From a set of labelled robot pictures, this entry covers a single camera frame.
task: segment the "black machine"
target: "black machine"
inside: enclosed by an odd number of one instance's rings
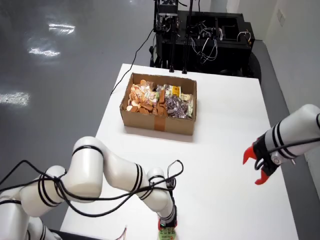
[[[150,48],[150,66],[170,72],[258,77],[252,69],[252,61],[258,60],[252,54],[255,35],[250,22],[242,14],[192,12],[192,3],[189,11],[178,11],[178,0],[155,0],[157,58],[153,61]]]

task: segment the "white table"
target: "white table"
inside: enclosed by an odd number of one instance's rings
[[[117,82],[129,69],[123,64]],[[197,81],[197,119],[193,136],[124,127],[119,105],[131,72],[111,96],[96,137],[122,158],[151,167],[176,159],[184,164],[173,192],[178,213],[178,240],[297,240],[282,171],[257,186],[254,160],[243,165],[244,151],[270,128],[259,81],[134,65],[132,72],[190,78]],[[162,153],[153,155],[152,146]],[[179,164],[170,173],[176,173]],[[122,190],[103,181],[101,196]],[[86,213],[105,212],[120,201],[74,203]],[[89,218],[68,209],[61,231],[114,240],[127,226],[126,240],[156,240],[158,217],[137,196],[114,213]]]

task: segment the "white robotic arm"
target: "white robotic arm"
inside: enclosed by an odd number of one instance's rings
[[[42,216],[63,202],[64,197],[68,201],[92,202],[90,198],[98,198],[101,194],[103,176],[112,187],[132,194],[165,179],[164,172],[160,168],[152,168],[146,175],[139,164],[118,157],[100,140],[89,136],[75,143],[68,172],[61,166],[52,166],[45,173],[52,178],[60,178],[67,192],[72,196],[87,197],[87,199],[81,200],[62,192],[57,183],[44,180],[43,175],[40,175],[39,180],[33,184],[7,190],[0,195],[0,203],[10,199],[20,201],[21,205],[0,205],[0,240],[24,239],[28,235],[29,216],[34,218]],[[166,181],[157,184],[157,187],[162,189],[148,188],[136,194],[158,214],[162,227],[175,227],[177,208],[172,194],[167,190]],[[11,217],[11,221],[6,220],[8,216]]]
[[[283,163],[292,161],[320,144],[320,109],[306,104],[270,128],[245,152],[243,164],[255,159],[254,168],[261,168],[261,178],[255,184],[264,184]]]

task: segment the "packing tape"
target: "packing tape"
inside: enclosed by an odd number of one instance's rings
[[[166,119],[164,117],[154,117],[154,130],[164,132],[166,129]]]

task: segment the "yellow label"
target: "yellow label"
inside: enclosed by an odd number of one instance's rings
[[[172,86],[172,95],[176,95],[177,97],[181,97],[181,87],[180,86]]]

